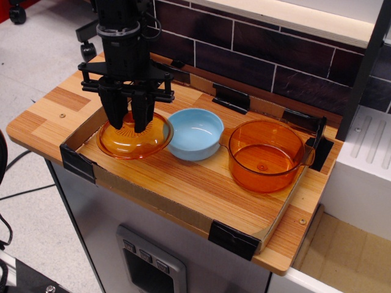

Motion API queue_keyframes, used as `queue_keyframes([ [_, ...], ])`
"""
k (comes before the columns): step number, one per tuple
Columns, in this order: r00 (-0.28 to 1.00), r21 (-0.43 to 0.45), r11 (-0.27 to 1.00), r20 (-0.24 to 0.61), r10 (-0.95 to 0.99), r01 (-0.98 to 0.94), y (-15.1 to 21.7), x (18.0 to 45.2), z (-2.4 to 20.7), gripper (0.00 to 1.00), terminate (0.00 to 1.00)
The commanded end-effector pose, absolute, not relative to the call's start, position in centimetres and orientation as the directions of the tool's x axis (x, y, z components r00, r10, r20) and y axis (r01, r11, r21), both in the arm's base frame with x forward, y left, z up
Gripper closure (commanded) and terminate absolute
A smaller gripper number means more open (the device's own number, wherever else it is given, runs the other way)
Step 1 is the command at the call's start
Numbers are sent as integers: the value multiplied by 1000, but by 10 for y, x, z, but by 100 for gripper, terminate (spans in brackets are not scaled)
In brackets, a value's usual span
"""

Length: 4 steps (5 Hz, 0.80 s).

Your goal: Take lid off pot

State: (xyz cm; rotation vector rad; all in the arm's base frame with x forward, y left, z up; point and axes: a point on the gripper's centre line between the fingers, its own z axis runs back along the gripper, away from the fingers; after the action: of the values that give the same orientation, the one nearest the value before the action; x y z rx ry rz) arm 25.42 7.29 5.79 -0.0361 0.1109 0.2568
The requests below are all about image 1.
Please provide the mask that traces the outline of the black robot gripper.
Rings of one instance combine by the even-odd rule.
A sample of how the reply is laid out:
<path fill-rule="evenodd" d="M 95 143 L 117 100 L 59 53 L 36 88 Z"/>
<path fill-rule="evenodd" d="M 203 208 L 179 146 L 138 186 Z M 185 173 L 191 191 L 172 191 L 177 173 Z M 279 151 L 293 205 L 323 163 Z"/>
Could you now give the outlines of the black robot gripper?
<path fill-rule="evenodd" d="M 109 47 L 103 62 L 92 62 L 97 55 L 93 45 L 82 45 L 84 61 L 78 65 L 82 72 L 82 89 L 98 93 L 109 123 L 121 129 L 131 111 L 135 133 L 145 131 L 153 120 L 155 101 L 170 103 L 174 100 L 171 87 L 173 75 L 157 67 L 148 46 Z"/>

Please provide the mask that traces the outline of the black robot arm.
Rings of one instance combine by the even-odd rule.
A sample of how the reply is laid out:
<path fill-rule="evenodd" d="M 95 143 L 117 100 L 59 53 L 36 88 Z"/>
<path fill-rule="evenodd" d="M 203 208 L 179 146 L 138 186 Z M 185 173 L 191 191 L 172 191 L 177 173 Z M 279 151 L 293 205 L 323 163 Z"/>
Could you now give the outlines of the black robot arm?
<path fill-rule="evenodd" d="M 153 120 L 157 101 L 174 100 L 173 75 L 156 67 L 150 57 L 149 42 L 159 35 L 147 34 L 151 1 L 95 1 L 97 34 L 101 37 L 104 62 L 81 63 L 82 89 L 95 92 L 106 116 L 120 129 L 127 113 L 134 131 L 145 131 Z"/>

